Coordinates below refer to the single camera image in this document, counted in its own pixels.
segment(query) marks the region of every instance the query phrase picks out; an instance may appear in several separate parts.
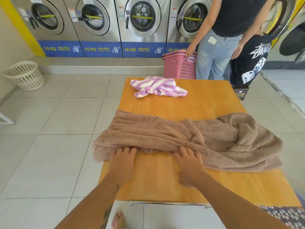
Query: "white plastic basket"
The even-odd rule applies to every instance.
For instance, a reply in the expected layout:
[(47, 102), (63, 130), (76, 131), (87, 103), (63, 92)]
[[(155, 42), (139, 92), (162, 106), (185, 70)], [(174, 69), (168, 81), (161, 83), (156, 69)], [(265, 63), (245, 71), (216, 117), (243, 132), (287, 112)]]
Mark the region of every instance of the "white plastic basket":
[(36, 90), (44, 85), (38, 65), (32, 61), (15, 63), (6, 68), (2, 75), (26, 91)]

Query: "purple and white striped towel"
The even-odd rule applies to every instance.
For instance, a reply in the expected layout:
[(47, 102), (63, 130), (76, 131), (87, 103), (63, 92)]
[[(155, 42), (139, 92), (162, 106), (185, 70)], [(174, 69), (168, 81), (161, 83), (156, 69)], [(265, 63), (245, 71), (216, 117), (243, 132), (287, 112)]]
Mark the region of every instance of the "purple and white striped towel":
[(174, 79), (164, 79), (162, 77), (153, 76), (146, 77), (144, 80), (131, 80), (130, 85), (139, 90), (135, 93), (136, 98), (155, 94), (158, 96), (186, 96), (188, 91), (176, 86)]

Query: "pink laundry basket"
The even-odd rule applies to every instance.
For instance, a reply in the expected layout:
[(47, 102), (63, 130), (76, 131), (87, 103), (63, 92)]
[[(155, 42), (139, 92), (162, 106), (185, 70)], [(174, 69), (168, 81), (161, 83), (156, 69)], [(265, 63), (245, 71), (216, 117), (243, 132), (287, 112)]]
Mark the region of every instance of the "pink laundry basket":
[(186, 50), (178, 50), (162, 55), (164, 60), (164, 78), (196, 79), (197, 52), (186, 57)]

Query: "brown towel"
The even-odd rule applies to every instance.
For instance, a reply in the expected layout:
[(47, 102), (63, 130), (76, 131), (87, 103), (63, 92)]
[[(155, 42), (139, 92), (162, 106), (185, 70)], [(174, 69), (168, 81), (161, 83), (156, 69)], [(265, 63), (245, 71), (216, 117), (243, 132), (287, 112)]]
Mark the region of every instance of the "brown towel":
[(94, 159), (104, 161), (119, 147), (172, 153), (179, 146), (200, 152), (207, 168), (257, 172), (281, 165), (282, 141), (246, 113), (215, 120), (175, 122), (117, 110), (109, 128), (94, 141)]

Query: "blue label strip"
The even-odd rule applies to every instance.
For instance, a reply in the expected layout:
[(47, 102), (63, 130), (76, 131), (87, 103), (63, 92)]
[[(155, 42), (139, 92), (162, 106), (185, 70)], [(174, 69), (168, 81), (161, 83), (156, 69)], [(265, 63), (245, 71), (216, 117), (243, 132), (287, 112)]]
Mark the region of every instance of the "blue label strip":
[(89, 42), (81, 41), (86, 57), (123, 57), (121, 42)]
[(165, 54), (165, 42), (122, 42), (124, 57), (161, 58)]
[(39, 40), (47, 57), (85, 57), (79, 41)]
[(170, 53), (177, 50), (186, 50), (189, 47), (190, 43), (188, 42), (168, 42), (166, 44), (166, 53)]

